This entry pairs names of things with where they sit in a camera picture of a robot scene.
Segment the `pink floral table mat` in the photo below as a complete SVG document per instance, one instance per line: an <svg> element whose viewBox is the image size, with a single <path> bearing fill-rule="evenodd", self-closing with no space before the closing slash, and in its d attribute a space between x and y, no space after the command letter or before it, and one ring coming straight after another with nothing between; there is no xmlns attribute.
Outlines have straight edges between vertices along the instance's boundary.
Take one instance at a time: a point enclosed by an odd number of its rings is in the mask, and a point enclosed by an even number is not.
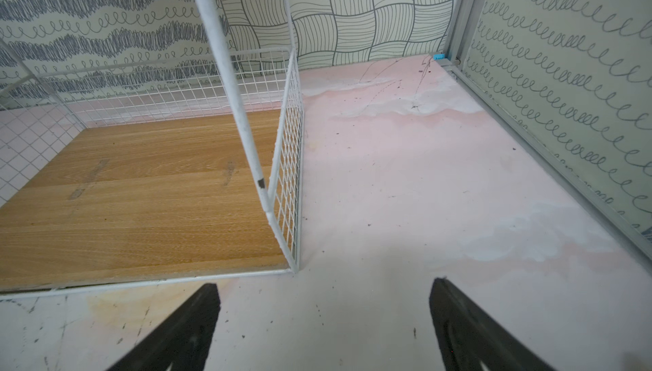
<svg viewBox="0 0 652 371"><path fill-rule="evenodd" d="M1 291L2 369L108 369L217 282L209 370L440 370L436 278L554 369L650 369L650 273L429 56L300 84L298 272Z"/></svg>

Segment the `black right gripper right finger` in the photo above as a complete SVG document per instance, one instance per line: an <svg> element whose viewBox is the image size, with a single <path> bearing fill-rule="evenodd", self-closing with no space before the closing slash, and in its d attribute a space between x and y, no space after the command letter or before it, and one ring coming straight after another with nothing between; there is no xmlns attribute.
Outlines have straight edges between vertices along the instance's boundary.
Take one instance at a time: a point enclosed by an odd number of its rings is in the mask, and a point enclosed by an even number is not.
<svg viewBox="0 0 652 371"><path fill-rule="evenodd" d="M434 279L429 305L446 370L552 369L449 279Z"/></svg>

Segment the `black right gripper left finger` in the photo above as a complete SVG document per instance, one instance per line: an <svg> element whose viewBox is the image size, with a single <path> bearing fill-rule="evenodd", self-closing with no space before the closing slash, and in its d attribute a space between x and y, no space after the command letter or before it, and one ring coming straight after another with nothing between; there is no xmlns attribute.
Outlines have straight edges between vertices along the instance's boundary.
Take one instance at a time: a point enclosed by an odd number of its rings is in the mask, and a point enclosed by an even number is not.
<svg viewBox="0 0 652 371"><path fill-rule="evenodd" d="M202 370L221 310L216 284L203 284L165 321L110 368Z"/></svg>

